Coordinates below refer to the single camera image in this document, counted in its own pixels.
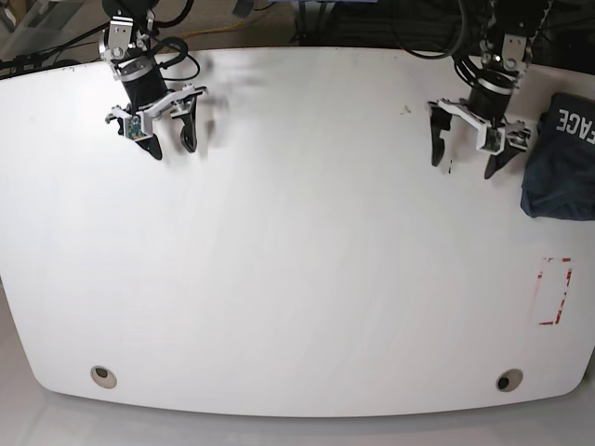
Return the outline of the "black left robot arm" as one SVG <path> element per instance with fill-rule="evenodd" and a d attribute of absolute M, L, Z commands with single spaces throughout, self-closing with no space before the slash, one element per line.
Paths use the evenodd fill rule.
<path fill-rule="evenodd" d="M 429 104 L 433 166 L 443 159 L 442 133 L 451 129 L 454 117 L 475 130 L 475 149 L 489 155 L 486 179 L 528 150 L 531 131 L 523 121 L 509 121 L 506 111 L 532 62 L 533 42 L 551 6 L 550 1 L 488 3 L 479 42 L 481 65 L 471 62 L 465 51 L 453 54 L 456 73 L 470 86 L 469 96 L 455 102 L 442 98 Z"/>

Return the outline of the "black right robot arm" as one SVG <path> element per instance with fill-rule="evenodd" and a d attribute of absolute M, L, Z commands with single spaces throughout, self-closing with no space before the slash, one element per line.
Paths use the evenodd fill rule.
<path fill-rule="evenodd" d="M 155 1 L 104 1 L 102 7 L 110 21 L 99 42 L 99 55 L 128 97 L 124 107 L 111 108 L 105 122 L 116 122 L 119 136 L 160 161 L 163 152 L 153 122 L 169 112 L 172 119 L 182 122 L 181 146 L 196 152 L 197 101 L 207 88 L 192 83 L 201 66 L 185 40 L 158 36 L 161 28 L 182 21 L 192 2 L 168 23 L 155 18 L 156 5 Z"/>

